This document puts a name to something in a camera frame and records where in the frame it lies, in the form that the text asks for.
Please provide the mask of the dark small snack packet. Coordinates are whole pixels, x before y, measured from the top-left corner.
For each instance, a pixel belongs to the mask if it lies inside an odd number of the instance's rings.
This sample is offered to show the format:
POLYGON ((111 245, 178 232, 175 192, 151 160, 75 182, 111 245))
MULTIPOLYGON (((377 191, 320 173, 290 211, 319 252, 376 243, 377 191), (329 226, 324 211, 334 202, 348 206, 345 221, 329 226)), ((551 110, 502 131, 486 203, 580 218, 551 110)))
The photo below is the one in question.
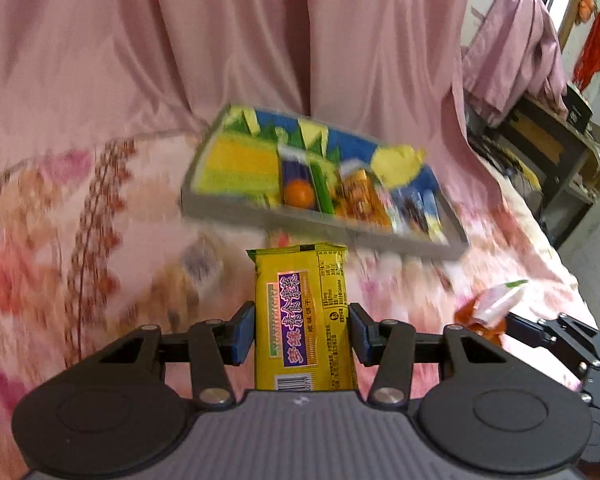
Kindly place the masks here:
POLYGON ((424 202, 418 191, 399 188, 396 190, 396 202, 410 229, 428 235, 429 226, 426 219, 424 202))

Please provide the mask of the orange clear candy bag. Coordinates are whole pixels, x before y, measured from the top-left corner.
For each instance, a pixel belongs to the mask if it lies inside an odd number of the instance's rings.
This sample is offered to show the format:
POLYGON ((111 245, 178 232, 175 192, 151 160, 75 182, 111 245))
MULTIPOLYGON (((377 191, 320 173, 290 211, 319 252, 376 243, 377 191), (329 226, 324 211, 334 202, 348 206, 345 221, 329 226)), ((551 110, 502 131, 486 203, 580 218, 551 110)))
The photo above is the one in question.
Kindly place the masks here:
POLYGON ((508 282, 479 292, 454 313, 454 323, 501 347, 506 316, 521 302, 527 283, 527 280, 508 282))

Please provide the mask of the yellow snack bar wrapper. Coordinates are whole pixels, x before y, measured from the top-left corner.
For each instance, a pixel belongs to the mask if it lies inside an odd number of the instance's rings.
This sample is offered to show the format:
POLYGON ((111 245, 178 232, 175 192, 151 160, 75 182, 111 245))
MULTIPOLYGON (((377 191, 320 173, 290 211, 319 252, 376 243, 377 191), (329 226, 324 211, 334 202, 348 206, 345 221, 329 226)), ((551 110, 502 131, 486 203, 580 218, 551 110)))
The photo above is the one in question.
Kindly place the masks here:
POLYGON ((248 252, 256 270, 257 389, 358 388, 348 330, 347 253, 330 243, 248 252))

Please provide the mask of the small orange tangerine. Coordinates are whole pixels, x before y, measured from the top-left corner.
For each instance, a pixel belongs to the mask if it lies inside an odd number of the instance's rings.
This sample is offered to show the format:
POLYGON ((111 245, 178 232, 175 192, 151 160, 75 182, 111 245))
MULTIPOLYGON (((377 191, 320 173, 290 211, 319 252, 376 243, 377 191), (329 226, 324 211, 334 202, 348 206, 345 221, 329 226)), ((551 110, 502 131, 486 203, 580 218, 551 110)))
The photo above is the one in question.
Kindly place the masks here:
POLYGON ((283 187, 284 204, 289 207, 313 210, 316 198, 312 184, 303 179, 289 180, 283 187))

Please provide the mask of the pink satin cover cloth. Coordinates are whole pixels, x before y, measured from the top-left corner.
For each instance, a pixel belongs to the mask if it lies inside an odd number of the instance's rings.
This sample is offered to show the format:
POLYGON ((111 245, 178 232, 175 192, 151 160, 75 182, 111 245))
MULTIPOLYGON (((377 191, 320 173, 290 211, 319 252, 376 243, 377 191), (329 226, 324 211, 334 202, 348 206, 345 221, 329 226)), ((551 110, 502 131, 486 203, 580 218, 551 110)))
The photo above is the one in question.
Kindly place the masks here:
POLYGON ((227 104, 423 148, 454 202, 501 189, 465 139, 467 0, 0 0, 0 170, 227 104))

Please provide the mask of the golden peanut snack packet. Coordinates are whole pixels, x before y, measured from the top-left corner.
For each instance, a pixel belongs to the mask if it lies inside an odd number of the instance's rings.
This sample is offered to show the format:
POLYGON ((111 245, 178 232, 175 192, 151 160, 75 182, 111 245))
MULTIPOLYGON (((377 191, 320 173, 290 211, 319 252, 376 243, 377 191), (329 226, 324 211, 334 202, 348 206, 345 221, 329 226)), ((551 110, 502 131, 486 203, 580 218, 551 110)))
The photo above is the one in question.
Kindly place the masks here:
POLYGON ((381 203, 374 180, 365 169, 340 174, 335 211, 338 216, 389 229, 391 221, 381 203))

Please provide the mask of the floral pink bedspread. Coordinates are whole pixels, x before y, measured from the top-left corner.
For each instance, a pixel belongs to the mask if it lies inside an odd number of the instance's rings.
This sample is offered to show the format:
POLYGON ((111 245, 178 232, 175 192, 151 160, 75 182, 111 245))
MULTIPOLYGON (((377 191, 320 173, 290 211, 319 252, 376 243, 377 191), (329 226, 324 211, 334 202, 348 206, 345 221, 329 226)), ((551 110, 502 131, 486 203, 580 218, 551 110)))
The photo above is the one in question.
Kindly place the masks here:
MULTIPOLYGON (((28 391, 136 326, 181 332, 229 318, 254 293, 248 250, 291 243, 181 217, 199 140, 178 132, 112 141, 0 171, 0 479, 26 470, 10 418, 28 391)), ((349 299, 374 318, 437 333, 479 292, 525 278, 518 314, 592 323, 524 201, 509 184, 502 190, 492 211, 460 208, 470 246, 457 263, 351 249, 349 299)))

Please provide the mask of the pink hanging curtain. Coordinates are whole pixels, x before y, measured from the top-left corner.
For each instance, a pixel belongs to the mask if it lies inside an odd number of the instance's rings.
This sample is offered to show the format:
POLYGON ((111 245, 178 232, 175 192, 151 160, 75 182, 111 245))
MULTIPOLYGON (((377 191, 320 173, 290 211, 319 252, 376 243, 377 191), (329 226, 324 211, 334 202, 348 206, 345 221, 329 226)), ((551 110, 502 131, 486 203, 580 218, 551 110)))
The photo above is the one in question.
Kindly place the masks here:
POLYGON ((528 93, 566 116, 562 51, 542 0, 494 0, 463 54, 471 108, 494 128, 528 93))

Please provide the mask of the black box on shelf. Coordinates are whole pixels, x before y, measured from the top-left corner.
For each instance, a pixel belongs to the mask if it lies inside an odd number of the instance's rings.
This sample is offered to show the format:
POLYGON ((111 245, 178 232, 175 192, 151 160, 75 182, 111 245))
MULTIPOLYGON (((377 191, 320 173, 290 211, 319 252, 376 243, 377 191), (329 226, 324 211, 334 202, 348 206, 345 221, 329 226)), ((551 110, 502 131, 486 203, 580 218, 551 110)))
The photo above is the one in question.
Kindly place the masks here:
POLYGON ((588 104, 580 90, 571 82, 567 84, 566 93, 562 96, 568 110, 567 122, 580 133, 585 133, 593 115, 592 107, 588 104))

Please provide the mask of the grey tray with colourful lining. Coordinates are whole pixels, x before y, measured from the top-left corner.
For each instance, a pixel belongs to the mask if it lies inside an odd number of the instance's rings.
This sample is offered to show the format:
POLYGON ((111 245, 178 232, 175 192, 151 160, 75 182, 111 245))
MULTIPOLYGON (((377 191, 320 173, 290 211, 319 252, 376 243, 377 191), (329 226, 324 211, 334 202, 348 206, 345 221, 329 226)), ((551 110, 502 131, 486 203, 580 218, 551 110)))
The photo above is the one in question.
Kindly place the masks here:
POLYGON ((469 247, 425 151, 239 104, 197 148, 181 212, 428 260, 469 247))

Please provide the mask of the dark wooden shelf desk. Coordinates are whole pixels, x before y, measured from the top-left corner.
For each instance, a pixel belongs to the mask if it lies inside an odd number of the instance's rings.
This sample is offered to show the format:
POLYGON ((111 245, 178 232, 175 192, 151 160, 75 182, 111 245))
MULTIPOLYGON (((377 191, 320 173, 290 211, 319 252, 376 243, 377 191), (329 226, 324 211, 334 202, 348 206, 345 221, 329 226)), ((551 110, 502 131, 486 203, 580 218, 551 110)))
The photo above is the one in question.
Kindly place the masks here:
POLYGON ((553 247, 562 246, 600 200, 600 144, 528 94, 495 128, 468 110, 467 127, 473 139, 508 148, 531 169, 540 196, 529 208, 553 247))

